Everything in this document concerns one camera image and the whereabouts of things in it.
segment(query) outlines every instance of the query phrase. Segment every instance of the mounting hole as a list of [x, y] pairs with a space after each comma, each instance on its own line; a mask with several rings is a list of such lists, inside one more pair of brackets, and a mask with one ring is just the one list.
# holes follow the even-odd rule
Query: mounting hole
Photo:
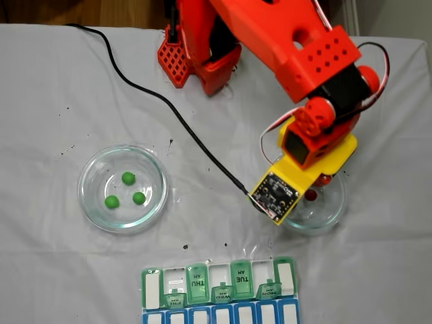
[[293, 44], [296, 49], [298, 50], [303, 49], [303, 45], [301, 45], [299, 42], [294, 41]]

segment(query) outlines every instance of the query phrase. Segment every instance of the white tablecloth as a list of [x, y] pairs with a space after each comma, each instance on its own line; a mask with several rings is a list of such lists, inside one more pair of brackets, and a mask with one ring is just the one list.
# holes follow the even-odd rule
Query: white tablecloth
[[[273, 74], [244, 50], [229, 85], [207, 98], [196, 77], [175, 89], [162, 72], [155, 55], [161, 31], [102, 30], [124, 74], [172, 100], [251, 190], [267, 167], [259, 134], [293, 107]], [[391, 78], [354, 131], [359, 147], [344, 166], [346, 216], [330, 234], [305, 238], [253, 209], [165, 104], [124, 84], [98, 36], [68, 27], [0, 26], [1, 322], [139, 323], [145, 267], [291, 255], [304, 324], [430, 324], [426, 45], [374, 40], [389, 51]], [[378, 51], [368, 49], [363, 61], [382, 72]], [[268, 137], [275, 157], [275, 134]], [[88, 158], [119, 143], [153, 149], [171, 184], [160, 221], [132, 236], [93, 226], [76, 197]]]

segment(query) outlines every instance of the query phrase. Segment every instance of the white wall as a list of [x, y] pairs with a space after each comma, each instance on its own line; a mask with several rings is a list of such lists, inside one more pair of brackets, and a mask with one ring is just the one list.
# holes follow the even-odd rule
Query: white wall
[[361, 36], [417, 38], [432, 46], [432, 0], [356, 0], [356, 4]]

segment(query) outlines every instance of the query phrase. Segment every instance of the red robotic arm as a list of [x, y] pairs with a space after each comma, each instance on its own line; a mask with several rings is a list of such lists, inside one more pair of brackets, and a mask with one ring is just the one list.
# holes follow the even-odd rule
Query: red robotic arm
[[293, 102], [309, 98], [281, 146], [301, 169], [342, 141], [362, 102], [378, 91], [376, 73], [354, 65], [357, 47], [340, 26], [324, 25], [311, 0], [177, 0], [172, 12], [158, 60], [176, 87], [196, 74], [204, 91], [214, 94], [240, 58], [240, 41], [275, 73]]

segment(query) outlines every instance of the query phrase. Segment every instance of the green ball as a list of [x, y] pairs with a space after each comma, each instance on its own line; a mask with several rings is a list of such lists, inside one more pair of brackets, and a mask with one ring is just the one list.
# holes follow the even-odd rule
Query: green ball
[[127, 184], [128, 186], [131, 186], [132, 184], [135, 183], [135, 175], [131, 172], [125, 172], [123, 173], [123, 175], [121, 176], [121, 180], [123, 181], [124, 184]]
[[109, 209], [114, 209], [120, 206], [119, 199], [112, 195], [105, 198], [105, 206], [107, 206]]
[[146, 201], [146, 196], [142, 192], [135, 192], [132, 196], [132, 200], [137, 205], [142, 205], [144, 204], [144, 201]]

